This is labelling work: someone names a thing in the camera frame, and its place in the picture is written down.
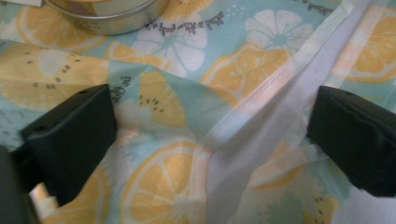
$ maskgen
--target citrus print fabric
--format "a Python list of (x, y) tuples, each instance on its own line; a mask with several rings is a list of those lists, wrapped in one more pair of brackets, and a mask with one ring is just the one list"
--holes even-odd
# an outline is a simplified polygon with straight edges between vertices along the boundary
[[(374, 2), (324, 83), (396, 113), (396, 1)], [(305, 113), (252, 174), (233, 223), (332, 223), (350, 197), (347, 177), (305, 139)]]
[[(42, 186), (31, 193), (42, 221), (205, 223), (213, 151), (309, 63), (354, 6), (354, 0), (171, 0), (140, 30), (104, 36), (75, 28), (46, 4), (1, 3), (0, 144), (17, 148), (27, 124), (74, 92), (107, 83), (116, 142), (67, 206), (56, 208)], [(309, 164), (292, 176), (321, 182), (320, 175), (334, 172)], [(316, 188), (304, 199), (301, 191), (279, 199), (316, 202), (328, 220), (337, 196), (325, 195), (326, 185)], [(319, 215), (312, 206), (298, 214)]]

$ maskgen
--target white paper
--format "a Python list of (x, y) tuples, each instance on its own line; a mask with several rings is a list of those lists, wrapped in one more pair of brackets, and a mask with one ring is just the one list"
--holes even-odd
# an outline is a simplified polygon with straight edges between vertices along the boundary
[(18, 3), (27, 6), (41, 7), (43, 0), (2, 0), (3, 2)]

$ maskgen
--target lemon slice print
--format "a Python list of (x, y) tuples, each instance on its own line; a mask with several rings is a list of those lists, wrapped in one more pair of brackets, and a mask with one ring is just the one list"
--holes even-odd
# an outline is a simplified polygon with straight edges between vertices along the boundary
[(140, 75), (138, 103), (149, 109), (151, 119), (156, 123), (175, 128), (186, 126), (184, 108), (159, 72)]
[(0, 62), (0, 93), (16, 105), (40, 111), (107, 78), (105, 60), (32, 45), (10, 47)]
[(116, 60), (126, 63), (145, 63), (151, 64), (162, 70), (166, 71), (170, 62), (166, 62), (164, 59), (153, 56), (153, 55), (139, 55), (135, 50), (128, 46), (121, 44), (118, 41), (111, 42), (110, 46), (106, 50), (105, 57), (109, 60)]
[(236, 106), (288, 58), (284, 49), (263, 49), (254, 43), (246, 43), (235, 53), (219, 58), (201, 82)]
[(169, 21), (187, 18), (207, 8), (212, 2), (213, 0), (171, 0), (161, 17)]
[(22, 7), (16, 22), (22, 39), (37, 46), (81, 52), (106, 40), (104, 35), (93, 35), (74, 27), (60, 12), (47, 5)]
[(348, 64), (352, 50), (359, 43), (349, 43), (334, 67), (333, 74), (346, 80), (386, 82), (396, 77), (396, 10), (389, 7), (371, 32), (351, 71)]
[(207, 164), (207, 160), (197, 161), (196, 148), (192, 142), (176, 142), (143, 161), (121, 195), (121, 222), (203, 223), (195, 222), (195, 218), (205, 220), (205, 215), (194, 212), (194, 207), (201, 206), (205, 211), (205, 195), (194, 189), (191, 181), (199, 181), (194, 172), (205, 173), (205, 168), (194, 171), (193, 165), (197, 162)]
[(74, 201), (56, 209), (42, 222), (43, 224), (104, 223), (108, 212), (109, 195), (110, 187), (105, 172), (98, 167)]

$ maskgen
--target metal tin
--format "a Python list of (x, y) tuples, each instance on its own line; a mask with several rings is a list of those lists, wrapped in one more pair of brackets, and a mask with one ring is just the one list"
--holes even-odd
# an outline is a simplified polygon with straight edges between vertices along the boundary
[(46, 2), (59, 10), (72, 24), (99, 35), (119, 35), (137, 30), (163, 13), (170, 0), (147, 0), (139, 7), (110, 16), (82, 16)]
[(81, 16), (112, 16), (139, 7), (148, 0), (49, 0), (61, 9)]

